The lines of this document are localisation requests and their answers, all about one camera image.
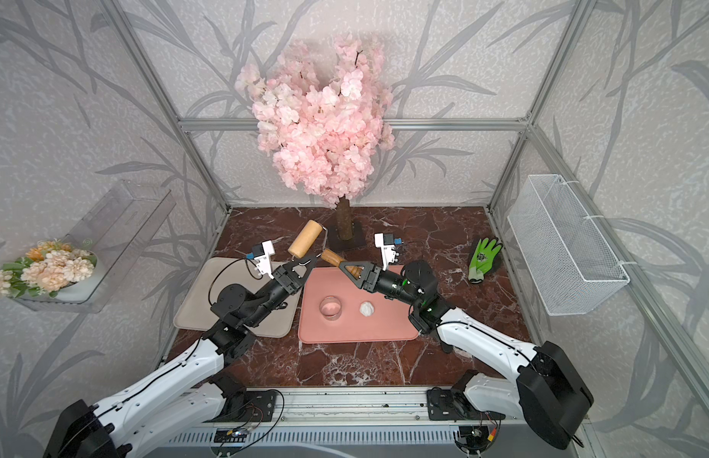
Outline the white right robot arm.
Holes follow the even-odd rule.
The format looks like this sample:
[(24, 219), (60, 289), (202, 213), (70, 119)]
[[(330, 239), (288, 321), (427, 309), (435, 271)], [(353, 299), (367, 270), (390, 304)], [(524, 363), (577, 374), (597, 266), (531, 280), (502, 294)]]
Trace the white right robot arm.
[(558, 450), (575, 442), (594, 397), (561, 347), (512, 338), (452, 305), (439, 293), (426, 261), (408, 263), (400, 273), (362, 261), (339, 261), (336, 267), (357, 288), (408, 305), (411, 325), (434, 336), (443, 350), (462, 350), (499, 374), (477, 374), (466, 382), (463, 396), (473, 410), (523, 420)]

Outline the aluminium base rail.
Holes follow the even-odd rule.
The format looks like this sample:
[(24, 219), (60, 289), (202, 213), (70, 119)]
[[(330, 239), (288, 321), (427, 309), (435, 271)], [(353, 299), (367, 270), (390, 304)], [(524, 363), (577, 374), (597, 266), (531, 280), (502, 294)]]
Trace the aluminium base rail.
[(426, 387), (279, 387), (268, 422), (206, 423), (158, 448), (156, 457), (602, 457), (581, 426), (565, 450), (549, 446), (514, 417), (436, 419)]

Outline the artificial cherry blossom tree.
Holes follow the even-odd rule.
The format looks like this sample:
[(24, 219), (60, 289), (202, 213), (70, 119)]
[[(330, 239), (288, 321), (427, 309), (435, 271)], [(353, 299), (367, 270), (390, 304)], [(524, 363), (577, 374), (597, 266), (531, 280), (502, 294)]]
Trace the artificial cherry blossom tree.
[(394, 95), (382, 80), (385, 55), (377, 39), (341, 37), (334, 51), (326, 82), (308, 47), (295, 43), (279, 56), (272, 76), (249, 64), (235, 87), (249, 96), (258, 147), (272, 156), (283, 183), (333, 208), (335, 234), (349, 242), (355, 235), (350, 202), (375, 171), (375, 153), (394, 147), (384, 120)]

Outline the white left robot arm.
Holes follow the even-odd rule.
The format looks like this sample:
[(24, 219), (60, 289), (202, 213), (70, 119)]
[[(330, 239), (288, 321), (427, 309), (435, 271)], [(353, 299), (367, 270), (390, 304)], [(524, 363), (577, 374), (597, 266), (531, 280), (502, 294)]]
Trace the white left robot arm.
[[(170, 363), (94, 405), (79, 400), (58, 418), (47, 457), (144, 457), (185, 429), (217, 417), (245, 389), (224, 369), (244, 356), (251, 328), (303, 289), (316, 265), (308, 255), (277, 267), (257, 292), (226, 286), (211, 309), (218, 321)], [(298, 268), (306, 273), (299, 274)]]

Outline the green work glove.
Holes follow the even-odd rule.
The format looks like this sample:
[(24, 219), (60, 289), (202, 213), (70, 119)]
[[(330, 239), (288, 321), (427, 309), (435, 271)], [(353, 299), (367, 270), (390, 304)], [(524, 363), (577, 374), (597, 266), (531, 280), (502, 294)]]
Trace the green work glove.
[(492, 271), (502, 243), (498, 239), (484, 238), (478, 241), (468, 268), (470, 284), (481, 284)]

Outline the clear plastic wall shelf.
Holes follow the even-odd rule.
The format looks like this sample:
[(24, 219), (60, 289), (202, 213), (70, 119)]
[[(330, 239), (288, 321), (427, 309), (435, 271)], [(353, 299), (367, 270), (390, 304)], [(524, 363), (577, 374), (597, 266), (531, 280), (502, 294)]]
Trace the clear plastic wall shelf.
[(175, 206), (170, 189), (121, 179), (65, 237), (97, 256), (92, 277), (54, 298), (25, 295), (16, 302), (33, 311), (102, 311)]

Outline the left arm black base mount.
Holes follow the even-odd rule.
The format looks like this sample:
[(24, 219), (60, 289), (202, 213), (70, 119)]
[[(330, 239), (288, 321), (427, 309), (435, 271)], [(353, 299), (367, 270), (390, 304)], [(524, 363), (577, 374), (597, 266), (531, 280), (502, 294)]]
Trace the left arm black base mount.
[(238, 379), (219, 373), (209, 380), (222, 391), (224, 406), (212, 422), (268, 423), (273, 420), (278, 394), (274, 390), (249, 390)]

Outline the white dough ball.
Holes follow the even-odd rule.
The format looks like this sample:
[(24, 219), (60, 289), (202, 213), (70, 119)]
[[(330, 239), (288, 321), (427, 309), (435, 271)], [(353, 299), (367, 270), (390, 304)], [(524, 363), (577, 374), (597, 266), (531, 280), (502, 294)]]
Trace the white dough ball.
[(371, 317), (375, 314), (375, 306), (371, 302), (365, 301), (360, 305), (359, 312), (364, 317)]

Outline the wooden rolling pin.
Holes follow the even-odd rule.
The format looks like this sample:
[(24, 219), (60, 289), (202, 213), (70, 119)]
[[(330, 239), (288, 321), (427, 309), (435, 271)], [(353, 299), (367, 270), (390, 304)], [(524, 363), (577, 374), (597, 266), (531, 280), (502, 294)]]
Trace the wooden rolling pin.
[(355, 279), (362, 275), (362, 267), (345, 266), (345, 259), (329, 249), (329, 230), (313, 219), (305, 224), (287, 251), (299, 260), (313, 254), (334, 267), (344, 267)]

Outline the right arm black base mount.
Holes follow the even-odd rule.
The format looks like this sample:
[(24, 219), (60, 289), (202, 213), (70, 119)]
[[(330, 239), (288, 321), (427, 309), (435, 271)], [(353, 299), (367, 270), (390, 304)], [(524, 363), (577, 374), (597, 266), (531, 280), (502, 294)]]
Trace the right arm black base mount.
[(450, 389), (441, 387), (428, 389), (426, 398), (429, 419), (431, 421), (504, 420), (504, 414), (477, 410), (467, 400), (466, 385), (477, 375), (480, 375), (477, 370), (470, 369)]

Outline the pink silicone mat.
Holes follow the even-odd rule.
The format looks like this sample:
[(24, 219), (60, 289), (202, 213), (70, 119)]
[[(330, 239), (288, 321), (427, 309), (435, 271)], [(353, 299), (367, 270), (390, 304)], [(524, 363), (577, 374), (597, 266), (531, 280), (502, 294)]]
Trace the pink silicone mat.
[(411, 341), (418, 331), (409, 305), (357, 288), (334, 267), (314, 269), (304, 287), (298, 337), (302, 343)]

